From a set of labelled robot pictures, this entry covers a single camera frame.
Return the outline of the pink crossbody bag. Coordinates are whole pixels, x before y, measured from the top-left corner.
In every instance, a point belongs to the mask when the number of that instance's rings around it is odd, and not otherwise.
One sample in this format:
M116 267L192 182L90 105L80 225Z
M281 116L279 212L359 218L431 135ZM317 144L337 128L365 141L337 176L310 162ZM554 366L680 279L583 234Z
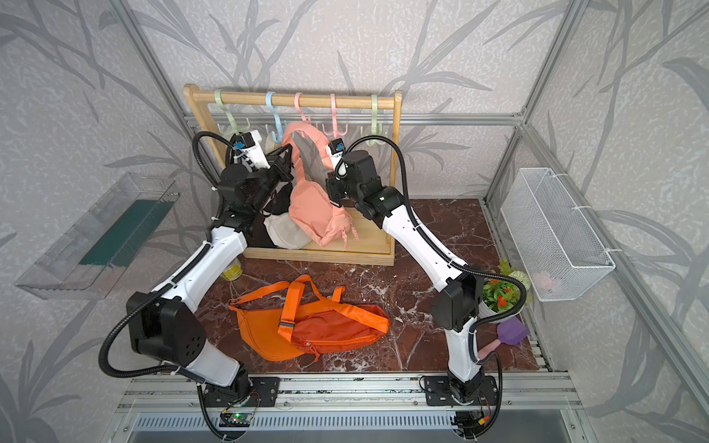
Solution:
M299 147L293 142L295 133L300 133L313 141L321 155L323 165L334 171L327 153L327 145L330 140L319 129L308 123L289 124L284 132L282 145L291 144L293 146L292 162L297 181L291 194L289 215L320 247L330 245L337 238L342 238L343 245L347 247L349 232L353 234L356 241L359 240L353 218L344 208L337 208L330 203L328 194L320 184L306 179L305 166L301 160Z

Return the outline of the cream white crossbody bag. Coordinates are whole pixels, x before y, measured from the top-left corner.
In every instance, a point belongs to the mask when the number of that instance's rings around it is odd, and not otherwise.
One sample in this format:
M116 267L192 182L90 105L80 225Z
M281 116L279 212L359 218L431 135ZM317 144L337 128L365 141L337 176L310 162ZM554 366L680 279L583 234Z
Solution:
M278 215L271 214L266 217L264 226L275 247L297 250L311 243L311 238L291 219L287 212Z

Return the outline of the black crossbody bag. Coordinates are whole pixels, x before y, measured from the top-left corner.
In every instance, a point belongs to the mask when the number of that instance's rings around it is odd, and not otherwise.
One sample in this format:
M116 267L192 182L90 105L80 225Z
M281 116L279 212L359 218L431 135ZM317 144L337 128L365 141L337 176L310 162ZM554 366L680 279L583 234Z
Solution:
M281 232L285 227L284 214L288 214L294 186L280 184L273 191L262 212L257 214L247 241L250 247L285 248Z

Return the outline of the bright orange crossbody bag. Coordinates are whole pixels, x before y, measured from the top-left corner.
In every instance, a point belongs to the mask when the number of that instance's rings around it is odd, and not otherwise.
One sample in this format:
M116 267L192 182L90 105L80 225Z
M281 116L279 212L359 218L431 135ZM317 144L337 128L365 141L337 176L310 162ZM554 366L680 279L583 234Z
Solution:
M306 284L310 283L312 293L319 297L319 300L313 303L299 306L302 297L306 290ZM267 295L286 291L286 296L291 295L295 298L295 302L285 302L282 308L273 309L257 309L247 310L243 305L247 302L256 301ZM262 287L254 292L242 295L238 298L229 301L229 309L236 312L237 323L242 340L259 356L269 362L282 362L290 359L295 359L304 354L312 354L311 350L306 347L302 351L292 345L288 338L289 334L282 336L279 333L281 328L282 310L286 308L289 314L286 316L286 330L295 328L295 320L297 316L308 317L316 313L327 311L327 308L321 304L322 296L317 286L308 275L302 275L293 282L277 282Z

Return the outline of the dark orange crossbody bag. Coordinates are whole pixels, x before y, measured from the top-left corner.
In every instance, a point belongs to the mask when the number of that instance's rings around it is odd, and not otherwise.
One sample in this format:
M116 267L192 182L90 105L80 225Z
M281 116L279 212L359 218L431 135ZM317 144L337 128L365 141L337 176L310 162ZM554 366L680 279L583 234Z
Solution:
M344 293L338 286L326 297L308 275L300 276L289 284L278 334L300 352L319 357L369 346L389 332L383 309L344 303Z

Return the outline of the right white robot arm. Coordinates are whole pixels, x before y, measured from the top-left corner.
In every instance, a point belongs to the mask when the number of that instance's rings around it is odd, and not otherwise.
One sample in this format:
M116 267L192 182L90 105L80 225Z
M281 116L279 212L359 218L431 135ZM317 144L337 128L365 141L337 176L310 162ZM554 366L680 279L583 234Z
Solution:
M526 287L511 276L474 268L445 247L415 214L401 148L390 138L373 137L390 146L401 165L402 186L384 186L372 157L358 148L367 140L359 138L351 146L345 146L339 138L327 143L325 158L332 163L326 179L330 201L334 205L345 199L353 201L356 209L395 239L432 281L438 292L432 316L446 335L452 400L468 405L485 395L490 402L500 402L501 377L496 378L496 385L484 387L489 380L483 369L487 358L477 352L476 333L484 324L519 314L528 296ZM484 284L494 280L513 285L519 292L519 300L502 313L480 317Z

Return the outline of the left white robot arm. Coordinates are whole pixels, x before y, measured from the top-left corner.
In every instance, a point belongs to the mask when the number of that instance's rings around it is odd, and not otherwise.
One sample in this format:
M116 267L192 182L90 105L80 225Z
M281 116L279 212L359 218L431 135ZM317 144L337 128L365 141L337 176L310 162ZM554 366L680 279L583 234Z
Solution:
M258 214L278 184L293 180L293 148L289 144L265 153L258 131L225 138L199 131L191 142L195 161L219 196L219 207L206 239L175 273L149 293L127 300L127 314L108 333L98 355L103 374L137 378L177 373L223 401L245 402L253 390L247 369L211 344L196 317L208 290L247 249L247 237ZM132 350L157 360L157 365L124 370L109 361L122 330Z

